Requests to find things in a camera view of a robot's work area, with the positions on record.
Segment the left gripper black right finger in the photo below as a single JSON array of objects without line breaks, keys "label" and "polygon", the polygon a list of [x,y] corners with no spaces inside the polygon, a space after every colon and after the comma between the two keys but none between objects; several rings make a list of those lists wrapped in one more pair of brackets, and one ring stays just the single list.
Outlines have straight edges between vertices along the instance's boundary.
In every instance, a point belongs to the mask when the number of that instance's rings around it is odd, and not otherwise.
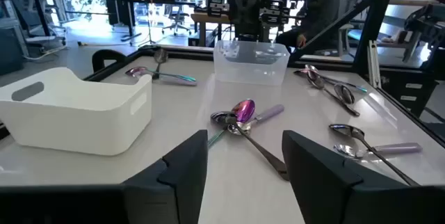
[{"label": "left gripper black right finger", "polygon": [[282,153],[305,224],[445,224],[445,186],[408,186],[291,130]]}]

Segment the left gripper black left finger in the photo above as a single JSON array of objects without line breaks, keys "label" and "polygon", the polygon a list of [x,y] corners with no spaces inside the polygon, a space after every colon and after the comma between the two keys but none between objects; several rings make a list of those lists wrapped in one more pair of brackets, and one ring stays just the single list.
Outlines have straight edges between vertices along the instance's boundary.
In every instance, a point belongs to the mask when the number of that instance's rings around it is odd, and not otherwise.
[{"label": "left gripper black left finger", "polygon": [[0,186],[0,224],[198,224],[207,141],[198,130],[119,184]]}]

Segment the black parts organizer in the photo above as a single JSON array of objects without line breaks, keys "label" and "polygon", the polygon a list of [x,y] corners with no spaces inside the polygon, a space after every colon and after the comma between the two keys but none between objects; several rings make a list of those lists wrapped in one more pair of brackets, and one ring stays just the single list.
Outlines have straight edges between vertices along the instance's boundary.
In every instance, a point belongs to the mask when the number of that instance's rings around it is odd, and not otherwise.
[{"label": "black parts organizer", "polygon": [[229,14],[229,4],[226,0],[207,0],[207,15],[221,17]]},{"label": "black parts organizer", "polygon": [[290,19],[289,8],[268,9],[261,8],[259,10],[259,20],[262,24],[269,26],[285,25]]}]

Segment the wooden desk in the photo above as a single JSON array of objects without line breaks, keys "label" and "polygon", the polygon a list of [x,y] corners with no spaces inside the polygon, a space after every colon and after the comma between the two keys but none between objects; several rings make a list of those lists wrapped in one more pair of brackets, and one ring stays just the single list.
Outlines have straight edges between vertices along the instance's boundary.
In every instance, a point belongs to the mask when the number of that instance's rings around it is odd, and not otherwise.
[{"label": "wooden desk", "polygon": [[199,47],[206,46],[206,36],[207,36],[207,23],[217,24],[218,34],[217,39],[220,40],[222,38],[222,25],[230,24],[229,17],[227,15],[221,15],[220,17],[210,17],[206,13],[197,13],[194,12],[191,14],[191,19],[197,24],[197,28],[199,29]]}]

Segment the person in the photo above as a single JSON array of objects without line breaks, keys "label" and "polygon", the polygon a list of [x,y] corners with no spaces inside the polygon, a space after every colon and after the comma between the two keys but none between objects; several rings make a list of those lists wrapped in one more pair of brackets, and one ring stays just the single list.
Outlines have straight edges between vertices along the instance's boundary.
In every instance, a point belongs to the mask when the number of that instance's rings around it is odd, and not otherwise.
[{"label": "person", "polygon": [[289,53],[292,47],[298,48],[296,40],[299,34],[304,34],[308,43],[338,18],[339,4],[340,0],[305,0],[298,12],[298,15],[305,16],[300,25],[278,35],[275,43],[284,45]]}]

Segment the black office chair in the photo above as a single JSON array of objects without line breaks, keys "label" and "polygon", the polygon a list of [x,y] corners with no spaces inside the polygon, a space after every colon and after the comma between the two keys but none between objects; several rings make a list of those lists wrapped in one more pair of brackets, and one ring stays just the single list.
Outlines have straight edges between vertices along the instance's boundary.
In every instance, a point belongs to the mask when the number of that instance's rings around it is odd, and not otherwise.
[{"label": "black office chair", "polygon": [[191,29],[184,25],[185,18],[189,17],[188,13],[185,13],[182,10],[182,7],[179,6],[176,10],[171,8],[168,14],[168,19],[171,20],[172,24],[169,26],[165,26],[161,29],[162,34],[165,33],[166,30],[171,30],[173,35],[176,36],[178,34],[179,29],[185,30],[189,35],[191,34]]}]

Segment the clear plastic bin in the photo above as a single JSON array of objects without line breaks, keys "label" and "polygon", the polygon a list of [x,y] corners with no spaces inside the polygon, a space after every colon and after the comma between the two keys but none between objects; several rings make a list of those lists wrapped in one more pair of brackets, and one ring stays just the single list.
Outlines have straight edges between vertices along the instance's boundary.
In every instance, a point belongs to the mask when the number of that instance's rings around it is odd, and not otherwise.
[{"label": "clear plastic bin", "polygon": [[216,79],[223,82],[279,86],[289,63],[284,45],[220,40],[213,48]]}]

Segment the silver spoon pair right back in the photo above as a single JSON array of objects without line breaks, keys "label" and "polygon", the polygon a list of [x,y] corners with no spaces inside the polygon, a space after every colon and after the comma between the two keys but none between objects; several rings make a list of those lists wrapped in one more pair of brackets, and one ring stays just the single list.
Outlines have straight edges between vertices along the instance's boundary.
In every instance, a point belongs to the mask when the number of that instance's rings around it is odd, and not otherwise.
[{"label": "silver spoon pair right back", "polygon": [[336,95],[332,94],[326,87],[322,80],[322,78],[315,76],[314,78],[311,78],[309,74],[307,74],[307,79],[310,82],[311,85],[313,85],[315,88],[322,90],[326,92],[328,95],[330,95],[339,105],[341,105],[349,114],[359,117],[360,114],[355,109],[350,108],[345,102],[343,102],[340,98],[338,98]]}]

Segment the white plastic bin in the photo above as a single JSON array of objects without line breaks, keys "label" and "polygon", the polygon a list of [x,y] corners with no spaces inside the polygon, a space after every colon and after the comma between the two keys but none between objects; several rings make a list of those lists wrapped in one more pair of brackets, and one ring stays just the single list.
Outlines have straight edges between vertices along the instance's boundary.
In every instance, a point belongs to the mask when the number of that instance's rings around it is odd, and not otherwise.
[{"label": "white plastic bin", "polygon": [[114,156],[152,118],[152,78],[84,81],[55,67],[0,87],[0,121],[22,146]]}]

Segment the black drawer cabinet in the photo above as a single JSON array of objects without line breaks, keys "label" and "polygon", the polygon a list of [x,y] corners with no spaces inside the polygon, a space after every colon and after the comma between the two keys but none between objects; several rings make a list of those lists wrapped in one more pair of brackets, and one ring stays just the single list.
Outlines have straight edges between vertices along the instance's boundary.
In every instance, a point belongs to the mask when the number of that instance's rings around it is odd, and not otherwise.
[{"label": "black drawer cabinet", "polygon": [[431,74],[393,68],[380,69],[382,89],[420,117],[438,82]]}]

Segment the aluminium extrusion bar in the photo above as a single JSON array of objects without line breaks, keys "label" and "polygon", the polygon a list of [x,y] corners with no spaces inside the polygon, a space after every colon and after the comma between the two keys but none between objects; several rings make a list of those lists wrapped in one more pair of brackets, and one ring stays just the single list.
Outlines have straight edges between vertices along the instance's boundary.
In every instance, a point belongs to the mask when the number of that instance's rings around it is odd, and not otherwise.
[{"label": "aluminium extrusion bar", "polygon": [[380,64],[376,41],[370,40],[368,46],[369,81],[374,88],[381,88]]}]

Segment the black arched chair back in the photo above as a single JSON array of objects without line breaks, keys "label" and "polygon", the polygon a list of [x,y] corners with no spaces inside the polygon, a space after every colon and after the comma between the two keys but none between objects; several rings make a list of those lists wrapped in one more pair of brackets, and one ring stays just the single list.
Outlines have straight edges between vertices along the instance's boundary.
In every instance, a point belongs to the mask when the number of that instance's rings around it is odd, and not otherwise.
[{"label": "black arched chair back", "polygon": [[105,68],[105,61],[115,61],[121,63],[127,58],[121,52],[112,49],[101,49],[92,55],[93,72],[98,72]]}]

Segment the black rig frame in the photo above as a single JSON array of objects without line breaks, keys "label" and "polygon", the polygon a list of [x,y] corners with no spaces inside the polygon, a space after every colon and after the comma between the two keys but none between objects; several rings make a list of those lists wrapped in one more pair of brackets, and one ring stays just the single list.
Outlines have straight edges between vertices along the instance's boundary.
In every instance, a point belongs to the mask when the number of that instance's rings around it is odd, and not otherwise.
[{"label": "black rig frame", "polygon": [[[324,28],[303,48],[294,52],[289,58],[288,67],[303,68],[306,64],[315,65],[321,70],[336,72],[354,72],[363,75],[368,70],[367,46],[369,41],[376,40],[390,0],[361,0],[355,7]],[[302,56],[314,51],[314,47],[327,40],[341,26],[348,23],[362,11],[367,10],[364,28],[352,63],[335,61],[304,61]]]}]

